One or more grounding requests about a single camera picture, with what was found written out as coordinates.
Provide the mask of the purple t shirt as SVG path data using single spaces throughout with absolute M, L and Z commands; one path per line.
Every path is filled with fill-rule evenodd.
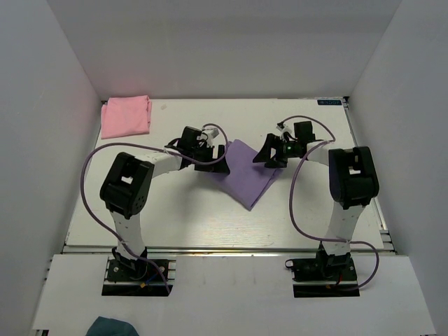
M 280 177 L 281 169 L 253 163 L 257 152 L 241 140 L 230 142 L 225 157 L 230 173 L 208 173 L 208 177 L 225 193 L 251 211 L 270 186 Z

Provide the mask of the pink t shirt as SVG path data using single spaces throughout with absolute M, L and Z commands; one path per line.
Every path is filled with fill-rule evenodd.
M 149 134 L 151 110 L 148 95 L 110 98 L 101 107 L 101 139 Z

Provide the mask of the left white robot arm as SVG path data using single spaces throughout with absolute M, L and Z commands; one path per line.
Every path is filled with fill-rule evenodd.
M 190 165 L 199 172 L 229 175 L 225 159 L 228 144 L 214 146 L 214 139 L 220 134 L 223 130 L 211 123 L 201 129 L 187 126 L 179 138 L 170 141 L 162 150 L 140 156 L 121 152 L 115 157 L 99 196 L 120 237 L 113 257 L 124 265 L 124 271 L 132 279 L 141 279 L 148 271 L 140 213 L 146 205 L 152 180 Z

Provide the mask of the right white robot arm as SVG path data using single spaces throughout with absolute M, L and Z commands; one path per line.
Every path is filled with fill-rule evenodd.
M 317 139 L 313 125 L 316 119 L 296 116 L 289 129 L 284 122 L 276 128 L 280 134 L 269 133 L 260 151 L 253 158 L 269 169 L 284 169 L 291 158 L 299 159 L 293 179 L 296 180 L 305 162 L 315 162 L 328 169 L 332 214 L 324 237 L 304 233 L 319 243 L 316 270 L 324 279 L 332 279 L 346 266 L 357 222 L 365 208 L 379 194 L 379 181 L 370 149 L 367 146 L 336 148 L 334 135 L 329 140 Z

